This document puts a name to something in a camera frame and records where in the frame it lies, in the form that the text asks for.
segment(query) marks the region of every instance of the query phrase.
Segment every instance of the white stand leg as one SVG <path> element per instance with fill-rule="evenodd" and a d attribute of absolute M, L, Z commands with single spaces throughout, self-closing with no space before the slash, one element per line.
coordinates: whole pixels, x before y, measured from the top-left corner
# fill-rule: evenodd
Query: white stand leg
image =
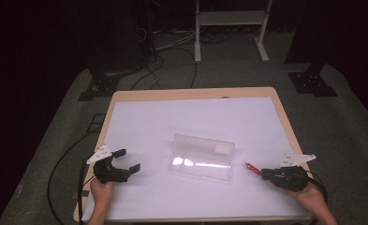
<path fill-rule="evenodd" d="M 195 63 L 201 63 L 200 51 L 200 5 L 199 0 L 196 0 L 196 40 L 195 40 Z"/>
<path fill-rule="evenodd" d="M 268 57 L 268 54 L 266 54 L 265 48 L 263 47 L 262 40 L 265 35 L 266 25 L 268 24 L 269 14 L 271 13 L 271 7 L 272 7 L 272 0 L 268 0 L 268 5 L 266 6 L 266 9 L 265 9 L 265 14 L 263 16 L 262 25 L 260 26 L 259 37 L 255 38 L 257 48 L 258 48 L 258 51 L 259 51 L 259 54 L 260 54 L 260 57 L 263 63 L 269 62 L 269 57 Z"/>

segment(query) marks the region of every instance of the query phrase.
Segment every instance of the metal stand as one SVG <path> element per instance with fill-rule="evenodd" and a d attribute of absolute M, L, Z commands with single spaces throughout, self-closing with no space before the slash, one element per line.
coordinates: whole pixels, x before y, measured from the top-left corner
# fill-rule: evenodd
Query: metal stand
<path fill-rule="evenodd" d="M 111 97 L 117 90 L 121 77 L 107 76 L 98 63 L 89 61 L 88 69 L 93 79 L 85 92 L 81 92 L 79 101 L 90 101 L 96 97 Z"/>
<path fill-rule="evenodd" d="M 335 91 L 331 86 L 326 85 L 320 76 L 321 69 L 324 67 L 322 60 L 311 63 L 305 72 L 289 72 L 288 76 L 299 94 L 313 94 L 315 97 L 336 97 Z"/>
<path fill-rule="evenodd" d="M 201 62 L 200 51 L 200 27 L 202 25 L 245 25 L 260 24 L 259 36 L 255 37 L 257 48 L 263 63 L 268 63 L 269 58 L 263 47 L 262 41 L 265 35 L 266 25 L 271 12 L 272 0 L 268 0 L 265 10 L 254 11 L 216 11 L 200 12 L 199 0 L 196 0 L 196 40 L 195 62 Z"/>

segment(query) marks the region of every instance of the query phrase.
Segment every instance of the black cable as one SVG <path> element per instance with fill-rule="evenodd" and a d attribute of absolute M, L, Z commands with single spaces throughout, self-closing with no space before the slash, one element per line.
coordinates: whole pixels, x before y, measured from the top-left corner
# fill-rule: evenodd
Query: black cable
<path fill-rule="evenodd" d="M 324 186 L 324 183 L 321 181 L 321 179 L 316 175 L 316 174 L 314 174 L 313 172 L 310 172 L 310 171 L 306 171 L 307 173 L 311 173 L 312 175 L 314 175 L 319 181 L 317 181 L 316 179 L 314 179 L 314 178 L 311 178 L 311 177 L 309 177 L 309 176 L 306 176 L 306 177 L 304 177 L 304 176 L 302 176 L 302 175 L 300 175 L 300 174 L 296 174 L 296 173 L 294 173 L 294 174 L 292 174 L 292 175 L 294 175 L 294 176 L 298 176 L 298 177 L 300 177 L 300 178 L 302 178 L 302 179 L 305 179 L 305 180 L 307 180 L 308 182 L 310 182 L 310 183 L 312 183 L 312 184 L 314 184 L 314 185 L 316 185 L 320 190 L 321 190 L 321 192 L 322 192 L 322 194 L 323 194 L 323 198 L 324 198 L 324 201 L 326 202 L 326 203 L 328 203 L 328 201 L 329 201 L 329 192 L 327 191 L 327 189 L 326 189 L 326 187 Z M 316 219 L 316 218 L 314 218 L 314 219 L 312 219 L 312 221 L 309 223 L 309 225 L 316 225 L 318 223 L 318 220 Z"/>
<path fill-rule="evenodd" d="M 146 78 L 147 76 L 149 76 L 149 75 L 151 75 L 151 74 L 153 74 L 154 72 L 156 72 L 156 71 L 158 71 L 160 68 L 162 68 L 163 67 L 163 65 L 164 65 L 164 59 L 161 57 L 161 56 L 159 56 L 159 55 L 155 55 L 157 58 L 159 58 L 160 60 L 161 60 L 161 65 L 157 68 L 157 69 L 155 69 L 155 70 L 152 70 L 151 72 L 149 72 L 149 73 L 147 73 L 147 74 L 145 74 L 144 76 L 142 76 L 142 77 L 140 77 L 132 86 L 131 86 L 131 91 L 132 90 L 134 90 L 134 87 L 140 82 L 140 81 L 142 81 L 142 79 L 144 79 L 144 78 Z"/>
<path fill-rule="evenodd" d="M 211 34 L 211 33 L 203 33 L 200 36 L 200 43 L 201 44 L 207 44 L 207 43 L 212 43 L 213 40 L 215 38 L 215 34 Z"/>
<path fill-rule="evenodd" d="M 54 168 L 52 169 L 52 174 L 49 177 L 49 182 L 47 184 L 47 202 L 49 204 L 50 209 L 52 210 L 52 215 L 54 216 L 54 218 L 57 220 L 57 222 L 61 225 L 64 225 L 64 223 L 61 221 L 61 219 L 57 216 L 55 209 L 52 205 L 52 199 L 51 199 L 51 185 L 52 185 L 52 178 L 54 176 L 54 173 L 58 167 L 58 165 L 61 163 L 62 159 L 64 159 L 64 157 L 67 155 L 67 153 L 69 153 L 78 143 L 80 143 L 82 140 L 84 140 L 86 137 L 88 137 L 90 134 L 92 134 L 94 132 L 87 132 L 84 136 L 82 136 L 80 139 L 78 139 L 76 142 L 74 142 L 72 145 L 70 145 L 70 147 L 64 152 L 64 154 L 58 159 L 57 163 L 55 164 Z"/>
<path fill-rule="evenodd" d="M 325 187 L 323 181 L 320 179 L 319 176 L 317 176 L 314 172 L 306 171 L 307 173 L 312 174 L 315 178 L 317 178 L 318 182 L 321 184 L 321 186 Z"/>
<path fill-rule="evenodd" d="M 149 72 L 152 73 L 152 75 L 154 75 L 154 79 L 155 79 L 155 84 L 152 85 L 151 89 L 154 88 L 155 85 L 158 86 L 159 89 L 161 89 L 161 86 L 160 86 L 160 78 L 155 74 L 155 71 L 152 71 L 150 68 L 149 68 L 149 64 L 146 65 L 146 68 L 148 68 Z"/>
<path fill-rule="evenodd" d="M 84 176 L 84 171 L 85 171 L 85 167 L 86 167 L 85 162 L 86 162 L 86 160 L 84 160 L 83 163 L 81 164 L 81 173 L 80 173 L 80 176 L 79 176 L 79 184 L 78 184 L 78 208 L 79 208 L 79 224 L 80 225 L 83 224 L 83 221 L 81 220 L 81 218 L 83 216 L 81 194 L 82 194 L 83 176 Z"/>
<path fill-rule="evenodd" d="M 84 187 L 85 185 L 87 185 L 87 183 L 90 182 L 91 180 L 93 180 L 94 177 L 96 177 L 96 176 L 93 175 L 92 177 L 90 177 L 86 182 L 84 182 L 84 184 L 82 186 Z"/>
<path fill-rule="evenodd" d="M 196 64 L 195 62 L 195 56 L 193 55 L 193 53 L 191 53 L 189 50 L 186 50 L 186 49 L 183 49 L 183 48 L 167 48 L 165 50 L 161 50 L 161 51 L 158 51 L 158 53 L 162 53 L 162 52 L 166 52 L 166 51 L 171 51 L 171 50 L 181 50 L 181 51 L 185 51 L 187 53 L 190 54 L 190 56 L 192 57 L 193 59 L 193 63 L 195 65 L 195 73 L 193 75 L 193 79 L 192 79 L 192 82 L 190 83 L 190 89 L 192 89 L 193 87 L 193 83 L 195 82 L 195 79 L 196 79 L 196 75 L 197 75 L 197 72 L 198 72 L 198 65 Z"/>
<path fill-rule="evenodd" d="M 209 37 L 209 41 L 205 41 L 203 39 L 201 39 L 202 37 L 200 37 L 200 43 L 201 44 L 205 44 L 205 45 L 217 45 L 217 44 L 221 44 L 225 41 L 230 40 L 231 35 L 230 32 L 228 33 L 228 37 L 223 37 L 222 35 L 217 35 L 217 34 L 210 34 Z"/>

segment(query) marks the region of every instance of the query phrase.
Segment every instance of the table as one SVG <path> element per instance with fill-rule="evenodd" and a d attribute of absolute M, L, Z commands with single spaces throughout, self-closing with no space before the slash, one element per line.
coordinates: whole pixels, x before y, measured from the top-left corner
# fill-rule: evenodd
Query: table
<path fill-rule="evenodd" d="M 199 109 L 206 105 L 210 110 L 213 107 L 219 107 L 219 110 L 213 112 L 213 116 L 208 116 L 205 111 L 193 107 L 184 112 L 184 116 L 181 115 L 179 119 L 174 115 L 193 104 Z M 259 107 L 248 111 L 248 107 L 251 108 L 255 106 L 254 104 Z M 161 114 L 168 108 L 175 113 Z M 150 117 L 141 117 L 141 113 Z M 227 118 L 221 119 L 227 113 L 235 116 L 244 113 L 245 116 L 243 120 L 235 123 Z M 246 123 L 253 121 L 251 118 L 268 113 L 270 116 L 266 119 L 257 118 L 263 121 L 262 127 L 253 124 L 247 130 Z M 136 123 L 130 120 L 132 118 L 119 118 L 119 116 L 135 116 Z M 199 128 L 197 127 L 198 121 L 192 125 L 185 121 L 187 118 L 193 120 L 198 116 L 207 121 L 208 118 L 212 118 L 201 132 L 192 129 Z M 168 135 L 164 132 L 157 132 L 161 129 L 158 127 L 161 126 L 161 121 L 165 120 L 170 121 L 170 124 L 175 122 L 179 124 L 178 121 L 182 120 L 184 124 L 180 126 L 185 128 L 171 126 L 173 132 L 167 133 Z M 277 127 L 274 127 L 270 121 L 277 121 Z M 144 125 L 146 123 L 153 123 L 153 127 L 146 127 Z M 209 129 L 213 126 L 228 128 L 230 124 L 235 124 L 234 126 L 240 130 L 226 132 L 224 129 Z M 167 167 L 170 163 L 170 148 L 172 148 L 175 131 L 181 134 L 194 134 L 195 137 L 207 133 L 208 137 L 216 140 L 234 141 L 236 152 L 231 164 L 232 181 L 221 184 L 217 181 L 184 177 L 169 172 Z M 152 135 L 142 136 L 140 139 L 135 137 L 143 132 L 151 132 Z M 268 136 L 269 134 L 272 137 L 259 144 L 259 138 L 256 136 Z M 241 136 L 239 139 L 243 138 L 242 135 L 248 138 L 242 142 L 239 139 L 236 140 L 235 135 Z M 128 168 L 135 163 L 141 163 L 140 172 L 133 174 L 127 183 L 116 185 L 107 220 L 163 222 L 311 218 L 311 215 L 302 209 L 294 199 L 246 170 L 244 165 L 245 160 L 250 160 L 260 168 L 277 168 L 277 161 L 283 156 L 283 152 L 302 153 L 279 97 L 271 87 L 117 92 L 112 97 L 96 147 L 105 142 L 112 148 L 112 151 L 117 150 L 113 148 L 120 147 L 119 144 L 127 146 L 127 155 L 122 157 L 118 168 Z M 243 143 L 252 146 L 243 147 Z M 276 144 L 279 146 L 278 151 L 273 150 Z M 302 166 L 309 170 L 305 163 Z M 91 165 L 85 180 L 92 175 Z M 89 185 L 87 184 L 83 189 L 89 190 Z M 83 197 L 83 204 L 87 204 L 83 216 L 83 220 L 86 221 L 94 207 L 91 194 L 89 198 Z"/>
<path fill-rule="evenodd" d="M 268 0 L 265 10 L 253 11 L 200 11 L 199 0 L 196 0 L 196 40 L 195 40 L 195 62 L 201 62 L 200 50 L 200 27 L 202 25 L 245 25 L 260 24 L 259 36 L 255 42 L 263 63 L 269 62 L 268 54 L 263 47 L 263 38 L 271 13 L 272 0 Z"/>

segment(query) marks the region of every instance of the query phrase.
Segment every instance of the white tag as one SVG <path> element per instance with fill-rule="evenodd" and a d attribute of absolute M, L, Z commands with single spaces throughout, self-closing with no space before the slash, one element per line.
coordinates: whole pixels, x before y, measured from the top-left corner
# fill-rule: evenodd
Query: white tag
<path fill-rule="evenodd" d="M 109 149 L 109 147 L 104 144 L 101 147 L 99 147 L 94 154 L 87 160 L 87 164 L 97 162 L 101 159 L 108 158 L 112 155 L 112 151 Z"/>
<path fill-rule="evenodd" d="M 301 155 L 293 153 L 285 153 L 282 162 L 279 164 L 280 167 L 291 167 L 298 166 L 301 163 L 315 159 L 315 155 Z"/>

